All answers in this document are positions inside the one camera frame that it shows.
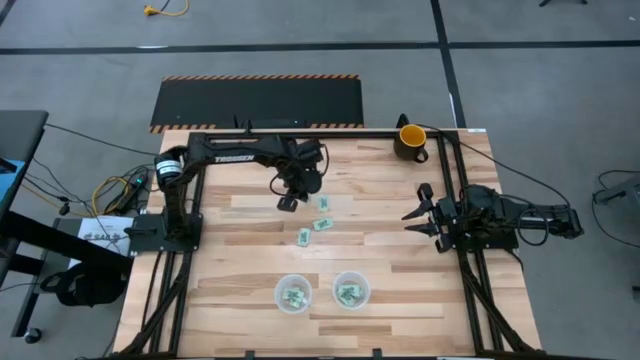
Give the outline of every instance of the text logo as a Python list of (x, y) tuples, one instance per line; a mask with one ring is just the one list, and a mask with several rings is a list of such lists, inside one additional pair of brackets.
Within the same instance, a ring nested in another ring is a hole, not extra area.
[(251, 161), (253, 160), (254, 157), (255, 155), (219, 156), (219, 157), (216, 157), (216, 163)]

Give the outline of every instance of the clear plastic cup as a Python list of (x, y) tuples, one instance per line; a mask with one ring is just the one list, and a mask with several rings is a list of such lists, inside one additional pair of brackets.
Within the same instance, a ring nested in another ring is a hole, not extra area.
[[(289, 288), (298, 288), (304, 293), (304, 300), (300, 307), (296, 308), (291, 305), (290, 301), (284, 299), (284, 291)], [(278, 308), (287, 314), (301, 314), (311, 306), (313, 289), (311, 283), (304, 276), (291, 274), (283, 277), (278, 281), (276, 289), (273, 292), (274, 299)]]
[[(362, 295), (356, 299), (356, 302), (353, 306), (347, 306), (339, 299), (338, 290), (341, 285), (358, 285), (360, 286), (360, 291)], [(368, 302), (369, 297), (371, 296), (371, 286), (369, 286), (369, 281), (364, 277), (361, 273), (357, 271), (345, 271), (336, 276), (335, 280), (333, 280), (333, 299), (338, 303), (338, 305), (342, 306), (347, 310), (358, 310), (363, 308)]]

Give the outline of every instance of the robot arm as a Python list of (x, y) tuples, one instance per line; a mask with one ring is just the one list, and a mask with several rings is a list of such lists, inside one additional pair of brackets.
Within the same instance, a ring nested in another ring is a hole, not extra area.
[(429, 236), (439, 235), (438, 252), (460, 247), (466, 251), (480, 248), (512, 250), (518, 247), (516, 230), (547, 230), (556, 236), (573, 239), (583, 234), (574, 209), (567, 205), (536, 205), (517, 203), (495, 190), (471, 185), (464, 191), (466, 198), (456, 202), (445, 197), (433, 204), (429, 184), (418, 190), (420, 207), (403, 220), (430, 214), (426, 224), (407, 226)]
[(165, 151), (155, 159), (165, 208), (160, 215), (136, 217), (133, 226), (125, 230), (132, 238), (133, 251), (197, 249), (202, 217), (200, 214), (187, 214), (185, 195), (191, 180), (208, 165), (257, 162), (265, 167), (275, 167), (277, 175), (273, 180), (282, 179), (287, 188), (277, 207), (283, 211), (295, 211), (297, 200), (307, 201), (309, 194), (318, 192), (322, 186), (324, 174), (316, 165), (323, 160), (323, 146), (318, 140), (298, 144), (295, 139), (279, 136), (255, 142), (212, 144), (202, 136), (190, 146), (176, 146)]

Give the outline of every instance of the black mug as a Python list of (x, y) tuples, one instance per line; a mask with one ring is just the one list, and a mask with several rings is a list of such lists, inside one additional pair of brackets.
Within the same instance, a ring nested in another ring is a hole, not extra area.
[(393, 140), (393, 151), (402, 160), (422, 164), (429, 159), (429, 154), (424, 148), (426, 142), (427, 133), (420, 126), (405, 125)]

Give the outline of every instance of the wooden tabletop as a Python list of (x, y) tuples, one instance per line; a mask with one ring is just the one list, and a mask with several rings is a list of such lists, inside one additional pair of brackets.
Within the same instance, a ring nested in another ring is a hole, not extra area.
[[(188, 134), (168, 131), (162, 150), (186, 144)], [(491, 154), (486, 133), (462, 130), (460, 138)], [(207, 168), (205, 225), (191, 269), (179, 356), (243, 356), (246, 350), (257, 356), (371, 356), (373, 348), (385, 355), (473, 355), (456, 254), (438, 254), (435, 238), (403, 230), (426, 218), (400, 220), (418, 206), (420, 183), (432, 185), (435, 199), (445, 196), (435, 141), (427, 140), (431, 156), (424, 164), (398, 160), (392, 140), (322, 142), (330, 151), (329, 171), (321, 191), (295, 213), (276, 209), (278, 197), (268, 187), (275, 169), (255, 163)], [(500, 191), (495, 165), (465, 148), (463, 154), (469, 182)], [(322, 194), (329, 196), (328, 213), (314, 201)], [(162, 195), (152, 193), (149, 210), (160, 212), (162, 204)], [(327, 216), (332, 229), (313, 232), (306, 248), (296, 246), (300, 228)], [(520, 265), (504, 251), (485, 254), (496, 305), (526, 342), (539, 347)], [(115, 351), (140, 329), (155, 258), (149, 253), (135, 259)], [(359, 311), (342, 309), (331, 295), (335, 276), (348, 270), (363, 273), (372, 287), (369, 304)], [(295, 273), (311, 282), (313, 302), (305, 313), (288, 315), (276, 307), (273, 290), (280, 278)], [(160, 270), (149, 314), (161, 278)], [(490, 348), (486, 314), (478, 308)], [(161, 350), (168, 346), (172, 316), (170, 309)]]

